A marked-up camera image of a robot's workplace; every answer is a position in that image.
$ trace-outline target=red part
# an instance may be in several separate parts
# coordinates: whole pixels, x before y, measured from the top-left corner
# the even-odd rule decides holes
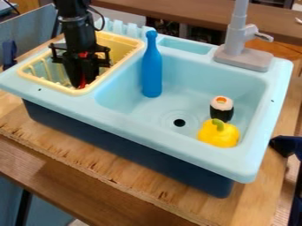
[[[82,52],[82,53],[79,53],[78,55],[79,55],[79,57],[81,57],[81,58],[87,58],[88,52],[87,52],[87,51],[86,51],[86,52]]]
[[[85,88],[86,80],[84,74],[80,77],[79,88]]]

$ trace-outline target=faucet base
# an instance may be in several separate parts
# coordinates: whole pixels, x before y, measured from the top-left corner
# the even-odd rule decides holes
[[[214,53],[216,62],[257,72],[267,72],[273,57],[271,53],[249,48],[244,48],[238,56],[230,56],[224,52],[224,45]]]

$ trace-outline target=blue sink base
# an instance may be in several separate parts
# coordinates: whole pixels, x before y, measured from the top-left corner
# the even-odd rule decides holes
[[[68,133],[75,138],[160,172],[167,177],[172,177],[217,198],[228,197],[234,185],[234,181],[227,177],[118,137],[35,103],[23,101],[29,116],[34,121]]]

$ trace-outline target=toy sushi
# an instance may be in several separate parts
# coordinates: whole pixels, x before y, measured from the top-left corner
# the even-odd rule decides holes
[[[233,100],[226,96],[216,96],[210,103],[210,116],[224,123],[229,122],[234,115]]]

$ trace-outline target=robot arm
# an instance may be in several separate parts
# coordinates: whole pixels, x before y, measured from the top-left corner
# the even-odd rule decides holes
[[[96,43],[94,20],[88,11],[90,0],[54,0],[58,20],[62,25],[66,44],[50,44],[54,63],[63,64],[76,88],[83,88],[95,80],[100,67],[110,67],[108,47]],[[57,50],[64,50],[59,56]],[[104,53],[99,58],[95,53]]]

